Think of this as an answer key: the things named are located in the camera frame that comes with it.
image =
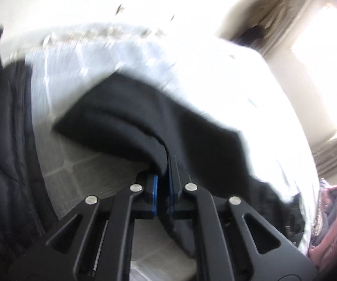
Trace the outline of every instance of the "folded black garment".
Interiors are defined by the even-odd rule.
[[[150,85],[114,73],[85,94],[54,128],[96,151],[150,163],[159,175],[159,187],[167,186],[160,183],[168,180],[168,155],[175,155],[179,168],[188,171],[193,182],[215,196],[241,196],[281,233],[286,232],[290,207],[268,184],[249,176],[238,134],[210,123]],[[161,202],[158,210],[166,209]],[[299,227],[292,228],[303,232],[301,214],[296,219]],[[160,220],[194,255],[190,221],[173,221],[168,214],[160,215]]]
[[[3,68],[0,59],[0,280],[57,220],[34,143],[31,69],[24,61]]]

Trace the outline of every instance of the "round metal rivet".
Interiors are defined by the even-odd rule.
[[[130,190],[132,192],[139,192],[143,189],[143,187],[140,184],[133,184],[130,186]]]
[[[231,196],[231,197],[229,198],[229,202],[230,202],[232,205],[240,205],[241,199],[240,199],[238,196]]]
[[[197,190],[197,185],[193,183],[188,183],[185,185],[185,189],[188,191],[196,191]]]
[[[93,205],[93,204],[96,204],[98,202],[98,198],[96,196],[87,196],[87,198],[85,199],[85,202],[88,205]]]

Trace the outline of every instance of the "triangular cutout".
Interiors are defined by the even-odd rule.
[[[54,236],[47,240],[46,245],[62,254],[68,253],[82,218],[83,216],[81,215],[73,217]]]
[[[280,247],[280,241],[264,228],[251,214],[246,214],[244,219],[248,225],[254,243],[256,244],[257,251],[260,254],[266,254],[267,252]]]

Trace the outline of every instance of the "black cloth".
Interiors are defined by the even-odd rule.
[[[152,86],[114,73],[85,94],[54,128],[96,151],[150,163],[159,175],[161,196],[168,194],[164,191],[167,185],[162,184],[167,181],[167,157],[175,155],[179,167],[189,172],[193,182],[215,196],[241,196],[286,234],[290,208],[280,202],[268,184],[249,176],[237,133],[210,123]],[[165,205],[159,203],[160,213]],[[299,204],[292,206],[296,208],[292,227],[303,232]],[[160,220],[193,255],[190,221],[173,221],[168,215],[160,215]]]
[[[30,78],[24,61],[3,68],[0,59],[0,280],[57,221],[34,144]]]

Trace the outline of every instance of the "mattress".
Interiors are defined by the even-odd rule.
[[[170,37],[130,26],[97,26],[48,36],[12,54],[33,66],[32,119],[45,185],[59,218],[87,195],[114,195],[146,166],[95,153],[51,131],[73,103],[114,71],[153,85],[209,121],[239,133],[249,172],[283,202],[301,193],[306,254],[319,181],[308,142],[287,97],[255,51],[215,38]],[[137,221],[132,280],[186,280],[195,262],[158,221]]]

